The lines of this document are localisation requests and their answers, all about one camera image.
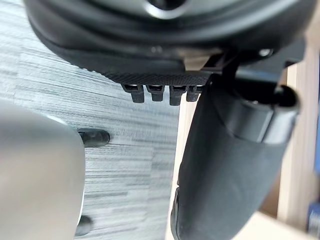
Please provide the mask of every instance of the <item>wooden panel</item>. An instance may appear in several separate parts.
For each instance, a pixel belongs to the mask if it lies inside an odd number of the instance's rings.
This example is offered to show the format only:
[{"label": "wooden panel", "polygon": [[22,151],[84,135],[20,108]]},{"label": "wooden panel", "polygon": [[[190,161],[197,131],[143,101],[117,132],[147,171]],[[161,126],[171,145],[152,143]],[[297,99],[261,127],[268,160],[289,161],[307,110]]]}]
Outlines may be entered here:
[{"label": "wooden panel", "polygon": [[175,192],[178,187],[177,181],[178,181],[179,167],[182,162],[182,158],[184,156],[185,145],[187,142],[191,122],[194,117],[194,112],[197,107],[197,103],[198,102],[187,102],[186,94],[184,94],[181,98],[178,134],[177,134],[177,140],[176,140],[176,150],[175,150],[175,160],[174,160],[174,170],[173,170],[173,177],[172,177],[170,206],[169,206],[166,234],[165,234],[166,240],[174,240],[171,233],[171,228],[170,228],[170,222],[171,222],[170,214],[172,210],[172,203],[174,202],[174,198],[175,198]]},{"label": "wooden panel", "polygon": [[279,191],[280,191],[281,174],[279,172],[271,191],[266,196],[259,211],[265,213],[273,218],[277,218],[278,214],[278,202],[279,202]]},{"label": "wooden panel", "polygon": [[315,9],[313,19],[310,23],[310,27],[306,32],[307,40],[310,45],[317,49],[320,49],[320,0],[317,0],[318,5]]},{"label": "wooden panel", "polygon": [[319,197],[319,180],[314,173],[319,92],[317,48],[308,46],[305,60],[288,68],[287,84],[299,93],[302,109],[283,159],[278,219],[305,230],[308,206]]}]

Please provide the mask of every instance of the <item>textured plastic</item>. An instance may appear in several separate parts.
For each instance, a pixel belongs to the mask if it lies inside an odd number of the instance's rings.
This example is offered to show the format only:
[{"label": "textured plastic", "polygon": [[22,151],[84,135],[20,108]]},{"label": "textured plastic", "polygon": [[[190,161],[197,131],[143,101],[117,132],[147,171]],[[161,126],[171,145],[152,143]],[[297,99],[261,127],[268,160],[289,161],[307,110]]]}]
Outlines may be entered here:
[{"label": "textured plastic", "polygon": [[126,93],[131,94],[132,101],[136,104],[143,104],[145,102],[145,91],[143,85],[137,84],[121,84]]},{"label": "textured plastic", "polygon": [[[171,230],[176,240],[232,239],[269,192],[288,143],[287,137],[276,139],[272,144],[259,141],[254,138],[254,132],[236,136],[228,129],[227,122],[237,120],[235,117],[239,115],[234,112],[237,106],[225,106],[229,117],[221,118],[217,109],[221,103],[215,96],[225,90],[218,82],[221,81],[208,85],[200,96],[185,146],[171,213]],[[252,111],[250,120],[257,124],[265,121],[268,117],[263,118],[261,112],[271,109],[290,112],[291,117],[280,117],[274,123],[268,120],[270,124],[260,125],[266,129],[291,126],[285,130],[285,135],[290,136],[299,101],[292,99],[297,96],[291,89],[288,91],[279,96],[279,108],[275,102],[246,105]],[[230,94],[230,101],[243,103],[237,95],[225,93]]]},{"label": "textured plastic", "polygon": [[162,102],[164,99],[165,86],[147,85],[146,90],[151,93],[152,101]]},{"label": "textured plastic", "polygon": [[171,106],[179,106],[182,95],[187,91],[186,86],[169,86]]}]

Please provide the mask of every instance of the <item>gray carpet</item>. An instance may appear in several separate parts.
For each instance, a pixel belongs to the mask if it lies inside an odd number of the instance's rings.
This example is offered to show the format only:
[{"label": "gray carpet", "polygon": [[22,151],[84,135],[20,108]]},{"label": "gray carpet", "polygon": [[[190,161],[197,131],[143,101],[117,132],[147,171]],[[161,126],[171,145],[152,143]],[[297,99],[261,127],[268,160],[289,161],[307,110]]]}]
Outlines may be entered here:
[{"label": "gray carpet", "polygon": [[88,240],[163,240],[179,108],[146,94],[134,104],[119,84],[59,59],[35,37],[17,0],[0,1],[0,97],[59,117],[75,128],[102,128],[111,144],[86,150],[83,212]]}]

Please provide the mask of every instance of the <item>chair caster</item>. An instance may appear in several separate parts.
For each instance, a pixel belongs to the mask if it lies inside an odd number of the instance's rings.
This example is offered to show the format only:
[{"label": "chair caster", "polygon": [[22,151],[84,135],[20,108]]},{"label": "chair caster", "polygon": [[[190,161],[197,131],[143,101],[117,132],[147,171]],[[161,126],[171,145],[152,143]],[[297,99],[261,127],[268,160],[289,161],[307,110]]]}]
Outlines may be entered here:
[{"label": "chair caster", "polygon": [[77,130],[85,148],[99,148],[107,145],[110,135],[107,131],[95,128],[80,128]]},{"label": "chair caster", "polygon": [[93,221],[90,217],[82,215],[78,226],[76,226],[75,237],[87,235],[93,227]]}]

